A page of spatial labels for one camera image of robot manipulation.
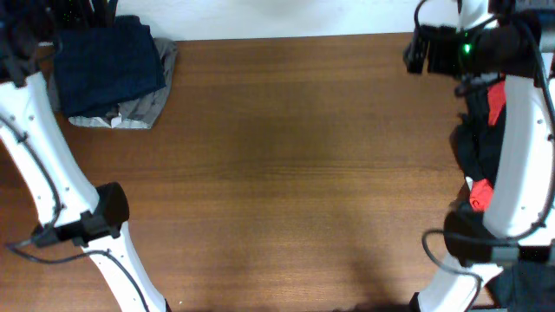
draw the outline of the black fabric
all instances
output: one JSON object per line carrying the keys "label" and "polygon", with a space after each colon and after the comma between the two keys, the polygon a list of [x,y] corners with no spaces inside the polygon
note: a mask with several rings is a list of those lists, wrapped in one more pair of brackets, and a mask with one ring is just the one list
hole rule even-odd
{"label": "black fabric", "polygon": [[503,108],[495,126],[487,124],[489,104],[487,89],[467,96],[468,114],[455,130],[457,161],[462,171],[474,181],[488,179],[495,185],[505,132],[506,110]]}
{"label": "black fabric", "polygon": [[112,28],[63,30],[60,37],[54,76],[66,117],[105,116],[166,86],[150,29],[137,16],[118,16]]}
{"label": "black fabric", "polygon": [[522,262],[487,284],[498,304],[512,312],[555,311],[555,268]]}
{"label": "black fabric", "polygon": [[[468,114],[455,132],[460,168],[473,180],[488,179],[493,185],[499,168],[506,124],[506,109],[494,127],[488,126],[487,90],[467,97]],[[512,312],[555,311],[555,268],[522,262],[504,270],[487,284],[501,308]]]}

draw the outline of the red fabric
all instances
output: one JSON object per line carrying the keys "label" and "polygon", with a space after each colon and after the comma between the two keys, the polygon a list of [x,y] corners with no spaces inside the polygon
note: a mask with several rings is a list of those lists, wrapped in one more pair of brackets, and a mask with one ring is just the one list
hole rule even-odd
{"label": "red fabric", "polygon": [[495,126],[497,119],[500,117],[501,110],[503,110],[506,104],[504,81],[489,88],[487,92],[487,102],[489,103],[489,118],[487,124]]}
{"label": "red fabric", "polygon": [[492,202],[493,187],[487,179],[474,181],[470,191],[470,205],[476,212],[484,212]]}

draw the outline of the table surface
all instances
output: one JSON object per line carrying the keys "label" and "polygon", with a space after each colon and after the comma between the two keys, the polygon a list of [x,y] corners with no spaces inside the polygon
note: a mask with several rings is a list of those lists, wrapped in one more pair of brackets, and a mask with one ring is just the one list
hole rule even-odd
{"label": "table surface", "polygon": [[[95,185],[122,184],[135,248],[174,311],[403,303],[436,270],[421,233],[463,185],[449,134],[464,103],[452,79],[406,73],[409,40],[180,42],[152,130],[58,121]],[[6,242],[27,237],[36,213],[5,151],[0,168]],[[2,311],[118,310],[89,259],[45,266],[1,249],[0,268]]]}

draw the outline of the black clamp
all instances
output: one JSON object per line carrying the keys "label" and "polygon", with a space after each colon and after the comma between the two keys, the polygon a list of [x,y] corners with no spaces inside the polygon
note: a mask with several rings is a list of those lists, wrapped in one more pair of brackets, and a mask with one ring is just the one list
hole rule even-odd
{"label": "black clamp", "polygon": [[[121,225],[129,220],[129,204],[125,192],[117,182],[96,188],[100,201],[94,213],[81,214],[81,220],[55,227],[44,233],[35,241],[36,247],[42,248],[53,244],[72,240],[75,246],[88,247],[88,242],[111,236],[120,236]],[[39,224],[32,236],[42,234],[44,228]]]}

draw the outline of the dark blue cloth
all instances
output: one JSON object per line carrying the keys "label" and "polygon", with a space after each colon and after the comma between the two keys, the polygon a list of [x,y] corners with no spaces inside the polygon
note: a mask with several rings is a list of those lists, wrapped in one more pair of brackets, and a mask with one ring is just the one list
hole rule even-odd
{"label": "dark blue cloth", "polygon": [[111,28],[62,30],[60,37],[54,77],[66,117],[103,117],[166,86],[150,28],[137,16],[119,16]]}

